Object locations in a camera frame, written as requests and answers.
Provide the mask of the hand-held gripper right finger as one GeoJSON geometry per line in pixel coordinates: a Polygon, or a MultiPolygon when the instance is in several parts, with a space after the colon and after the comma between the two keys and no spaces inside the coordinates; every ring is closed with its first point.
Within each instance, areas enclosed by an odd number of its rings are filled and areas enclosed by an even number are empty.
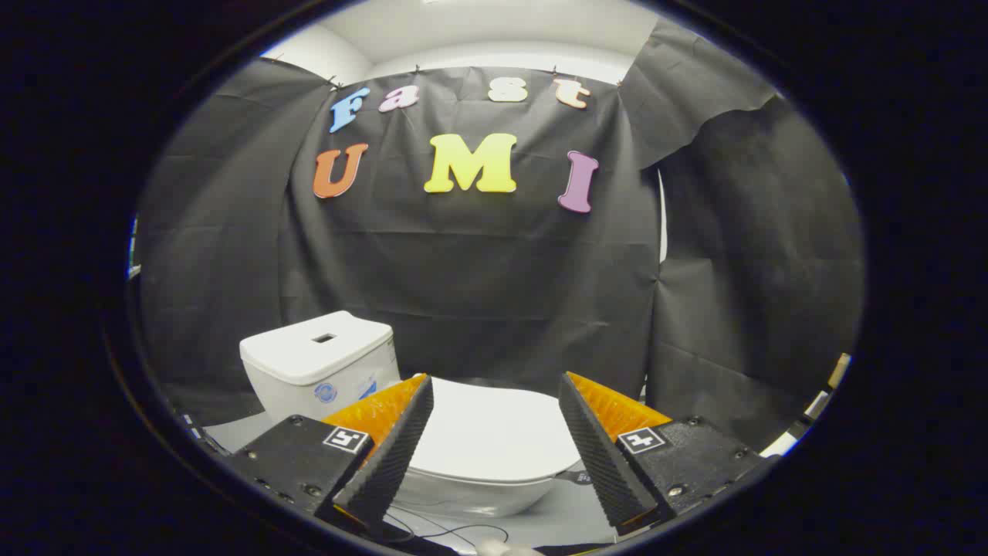
{"type": "Polygon", "coordinates": [[[676,520],[761,473],[761,455],[702,416],[676,420],[567,372],[559,409],[618,534],[676,520]]]}

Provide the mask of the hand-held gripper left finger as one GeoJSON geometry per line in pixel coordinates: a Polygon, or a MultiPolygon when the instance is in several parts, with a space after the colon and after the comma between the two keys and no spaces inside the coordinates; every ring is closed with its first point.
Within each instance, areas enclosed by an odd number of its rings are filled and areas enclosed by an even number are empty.
{"type": "Polygon", "coordinates": [[[418,374],[321,420],[287,416],[229,463],[318,520],[379,534],[434,402],[433,380],[418,374]]]}

